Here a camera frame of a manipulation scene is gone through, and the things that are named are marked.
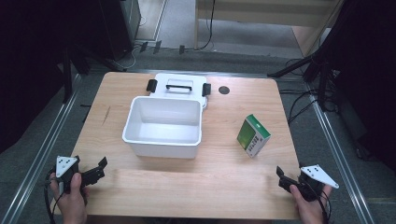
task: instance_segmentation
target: gray floor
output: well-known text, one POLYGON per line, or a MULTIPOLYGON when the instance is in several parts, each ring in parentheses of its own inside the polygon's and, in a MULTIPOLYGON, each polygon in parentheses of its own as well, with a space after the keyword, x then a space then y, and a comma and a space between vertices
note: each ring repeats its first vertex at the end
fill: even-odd
MULTIPOLYGON (((193 2, 193 0, 168 0, 157 38, 157 40, 163 41, 162 47, 178 48, 181 44, 186 45, 186 48, 193 46, 193 23, 191 23, 193 14, 189 12, 191 6, 193 9, 193 2)), ((205 21, 200 21, 200 29, 201 45, 207 39, 205 21)), ((210 52, 186 52, 183 55, 178 55, 174 50, 161 50, 158 54, 153 54, 151 49, 143 53, 136 52, 136 63, 129 71, 141 69, 211 71, 225 72, 229 75, 237 73, 238 76, 243 76, 243 74, 272 73, 284 67, 288 59, 302 57, 291 28, 287 26, 215 21, 213 32, 213 45, 209 45, 207 50, 210 52), (256 35, 257 32, 254 31, 258 27, 265 32, 256 35)), ((132 62, 133 57, 129 56, 120 63, 126 65, 132 64, 132 62)), ((93 63, 90 75, 83 77, 80 92, 70 115, 43 170, 40 171, 38 181, 30 192, 30 197, 21 211, 18 223, 48 223, 42 196, 42 180, 57 155, 70 155, 72 152, 83 126, 82 121, 88 112, 88 108, 79 105, 92 103, 103 75, 107 71, 100 64, 93 63)), ((287 75, 276 81, 281 90, 305 90, 305 84, 298 76, 287 75)), ((32 123, 23 138, 12 148, 0 154, 0 217, 5 215, 16 189, 25 178, 30 168, 29 165, 34 161, 37 151, 44 142, 52 122, 62 107, 62 97, 63 93, 60 91, 32 123)), ((293 95, 282 95, 285 114, 288 115, 295 98, 296 96, 293 95)), ((295 108, 295 111, 300 110, 308 103, 309 99, 304 98, 297 104, 298 108, 295 108)), ((396 191, 394 190, 396 189, 396 178, 394 173, 380 161, 358 159, 353 142, 341 118, 334 113, 327 115, 375 222, 394 223, 396 219, 396 191)), ((299 161, 306 164, 319 163, 340 184, 340 189, 336 189, 331 197, 332 220, 335 223, 361 222, 351 201, 345 179, 341 177, 326 136, 318 122, 315 110, 310 107, 304 112, 290 125, 290 131, 299 161)), ((298 223, 298 221, 278 220, 275 223, 298 223)))

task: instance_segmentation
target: white storage box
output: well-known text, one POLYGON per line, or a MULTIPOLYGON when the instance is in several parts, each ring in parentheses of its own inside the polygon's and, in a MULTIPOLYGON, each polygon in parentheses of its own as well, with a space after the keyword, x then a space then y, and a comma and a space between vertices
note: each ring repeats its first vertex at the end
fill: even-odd
POLYGON ((138 96, 132 101, 122 139, 138 156, 195 158, 202 110, 196 100, 138 96))

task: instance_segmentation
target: cardboard box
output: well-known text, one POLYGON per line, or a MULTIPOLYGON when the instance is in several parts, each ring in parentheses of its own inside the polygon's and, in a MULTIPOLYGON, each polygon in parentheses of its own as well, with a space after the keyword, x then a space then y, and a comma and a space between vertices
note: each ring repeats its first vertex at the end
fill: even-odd
POLYGON ((251 114, 246 117, 236 139, 249 157, 253 158, 259 154, 270 137, 271 134, 251 114))

